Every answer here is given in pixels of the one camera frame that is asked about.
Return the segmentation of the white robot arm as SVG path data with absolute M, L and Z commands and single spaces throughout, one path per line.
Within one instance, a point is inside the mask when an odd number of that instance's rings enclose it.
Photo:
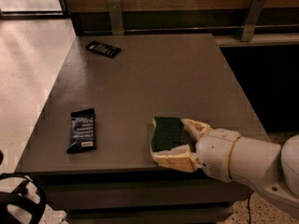
M 159 166 L 187 173 L 201 169 L 222 182 L 240 183 L 298 216 L 297 136 L 281 146 L 192 119 L 155 117 L 153 125 L 150 153 Z

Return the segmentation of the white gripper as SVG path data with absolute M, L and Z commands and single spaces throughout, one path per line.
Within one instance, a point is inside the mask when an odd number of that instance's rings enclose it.
M 186 173 L 203 169 L 204 173 L 225 183 L 232 181 L 229 160 L 233 147 L 241 134 L 225 129 L 213 130 L 208 124 L 193 119 L 182 119 L 184 135 L 196 141 L 192 144 L 153 142 L 150 154 L 161 167 Z

